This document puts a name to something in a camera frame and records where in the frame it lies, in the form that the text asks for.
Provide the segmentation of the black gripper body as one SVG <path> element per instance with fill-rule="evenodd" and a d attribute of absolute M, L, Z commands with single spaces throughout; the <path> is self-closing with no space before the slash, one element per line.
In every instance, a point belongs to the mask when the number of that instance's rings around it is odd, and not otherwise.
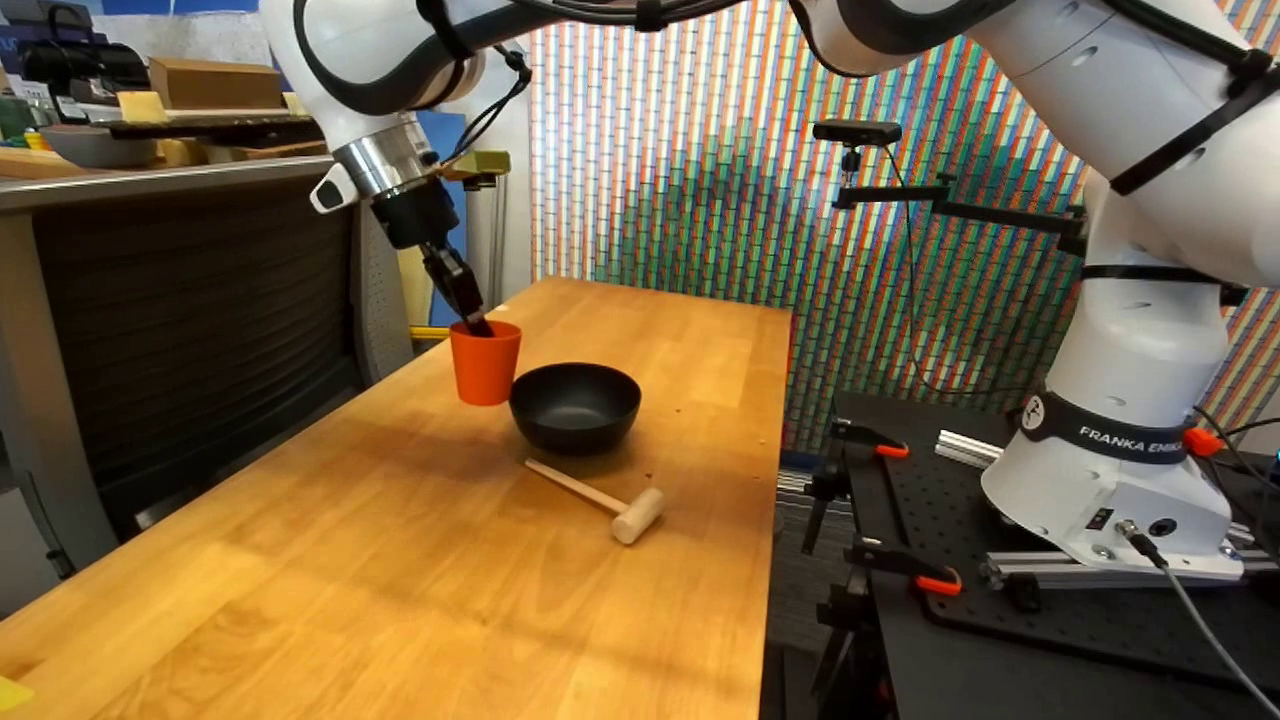
<path fill-rule="evenodd" d="M 456 229 L 456 206 L 442 180 L 377 197 L 372 217 L 381 220 L 391 246 L 443 246 L 450 232 Z"/>

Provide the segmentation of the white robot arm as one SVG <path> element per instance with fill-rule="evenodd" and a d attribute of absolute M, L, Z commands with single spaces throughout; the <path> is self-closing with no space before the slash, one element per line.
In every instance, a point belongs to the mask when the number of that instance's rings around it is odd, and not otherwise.
<path fill-rule="evenodd" d="M 552 22 L 669 30 L 735 0 L 261 0 L 285 84 L 322 125 L 314 203 L 363 203 L 416 243 L 466 325 L 453 203 L 416 116 L 470 91 L 489 49 Z M 833 77 L 873 79 L 978 42 L 1082 165 L 1082 299 L 988 508 L 1096 574 L 1236 583 L 1233 503 L 1189 448 L 1227 354 L 1222 295 L 1280 282 L 1277 56 L 1222 0 L 784 0 Z"/>

